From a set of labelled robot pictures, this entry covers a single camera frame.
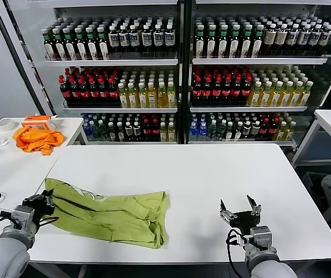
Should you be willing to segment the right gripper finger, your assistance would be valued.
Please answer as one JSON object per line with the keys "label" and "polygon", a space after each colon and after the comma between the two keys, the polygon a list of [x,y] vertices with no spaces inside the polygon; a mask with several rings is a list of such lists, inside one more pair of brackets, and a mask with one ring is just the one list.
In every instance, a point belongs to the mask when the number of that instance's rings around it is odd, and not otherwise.
{"label": "right gripper finger", "polygon": [[237,215],[232,213],[230,210],[227,210],[225,207],[225,204],[222,199],[220,199],[220,217],[221,219],[226,222],[227,224],[230,223],[231,220],[234,220],[237,218]]}
{"label": "right gripper finger", "polygon": [[260,214],[261,214],[261,205],[257,204],[256,201],[252,197],[250,197],[249,195],[247,195],[247,199],[248,199],[249,204],[252,208],[251,215],[260,216]]}

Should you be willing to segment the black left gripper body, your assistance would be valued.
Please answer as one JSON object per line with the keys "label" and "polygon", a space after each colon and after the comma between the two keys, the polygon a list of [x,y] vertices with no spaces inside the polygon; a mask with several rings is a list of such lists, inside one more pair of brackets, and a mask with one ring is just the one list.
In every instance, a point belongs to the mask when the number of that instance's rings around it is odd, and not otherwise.
{"label": "black left gripper body", "polygon": [[49,205],[49,198],[44,197],[43,193],[25,198],[22,205],[34,210],[32,221],[35,224],[40,223],[40,220],[45,215],[54,213],[54,206]]}

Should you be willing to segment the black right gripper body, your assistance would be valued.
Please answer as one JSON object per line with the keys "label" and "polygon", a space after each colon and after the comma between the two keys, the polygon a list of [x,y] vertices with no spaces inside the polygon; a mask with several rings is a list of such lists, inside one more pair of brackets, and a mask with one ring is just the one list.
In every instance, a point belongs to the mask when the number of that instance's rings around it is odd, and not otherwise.
{"label": "black right gripper body", "polygon": [[240,232],[250,232],[251,228],[260,223],[260,216],[251,215],[251,211],[241,211],[234,214],[237,215],[237,218],[230,221],[230,226],[238,228]]}

